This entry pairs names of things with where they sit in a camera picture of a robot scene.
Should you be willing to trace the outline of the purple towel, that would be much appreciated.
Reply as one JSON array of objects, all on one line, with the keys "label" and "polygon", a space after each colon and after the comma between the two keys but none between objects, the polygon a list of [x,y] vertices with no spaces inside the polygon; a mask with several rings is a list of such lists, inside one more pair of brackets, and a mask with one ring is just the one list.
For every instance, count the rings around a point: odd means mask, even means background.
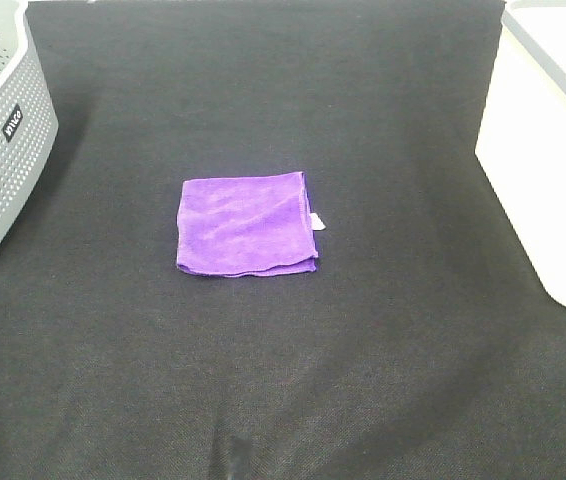
[{"label": "purple towel", "polygon": [[186,180],[176,266],[199,276],[272,277],[317,270],[305,174]]}]

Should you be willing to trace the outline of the black table cloth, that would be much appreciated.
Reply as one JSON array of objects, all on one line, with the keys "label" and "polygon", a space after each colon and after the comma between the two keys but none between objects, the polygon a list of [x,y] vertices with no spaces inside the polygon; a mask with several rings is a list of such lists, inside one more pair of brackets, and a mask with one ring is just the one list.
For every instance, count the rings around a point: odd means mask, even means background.
[{"label": "black table cloth", "polygon": [[[474,146],[499,1],[37,2],[0,479],[566,479],[566,309]],[[176,268],[189,178],[302,171],[316,272]]]}]

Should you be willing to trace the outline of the white plastic bin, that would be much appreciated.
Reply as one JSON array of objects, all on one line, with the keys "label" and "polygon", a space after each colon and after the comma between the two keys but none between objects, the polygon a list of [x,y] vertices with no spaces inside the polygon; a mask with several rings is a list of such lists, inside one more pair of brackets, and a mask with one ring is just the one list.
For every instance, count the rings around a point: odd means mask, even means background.
[{"label": "white plastic bin", "polygon": [[542,286],[566,307],[566,1],[508,1],[475,153]]}]

